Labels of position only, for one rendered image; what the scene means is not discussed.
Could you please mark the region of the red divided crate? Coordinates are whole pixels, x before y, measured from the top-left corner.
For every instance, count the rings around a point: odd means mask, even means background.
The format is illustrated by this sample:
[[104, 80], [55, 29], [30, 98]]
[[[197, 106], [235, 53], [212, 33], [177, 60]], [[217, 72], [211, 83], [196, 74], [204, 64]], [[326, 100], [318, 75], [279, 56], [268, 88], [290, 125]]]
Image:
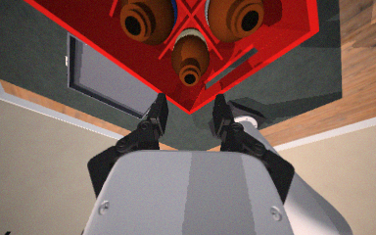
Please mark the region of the red divided crate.
[[[264, 0], [264, 15], [258, 30], [233, 43], [221, 42], [213, 36], [205, 18], [206, 0], [177, 0], [176, 24], [168, 39], [159, 45], [146, 45], [126, 35], [120, 24], [121, 0], [24, 1], [156, 92], [163, 92], [169, 101], [178, 101], [208, 92], [244, 68], [272, 39], [300, 0]], [[198, 28], [210, 52], [209, 67], [194, 86], [184, 85], [171, 64], [175, 40], [187, 27]], [[206, 83], [253, 47], [257, 53], [206, 88]]]

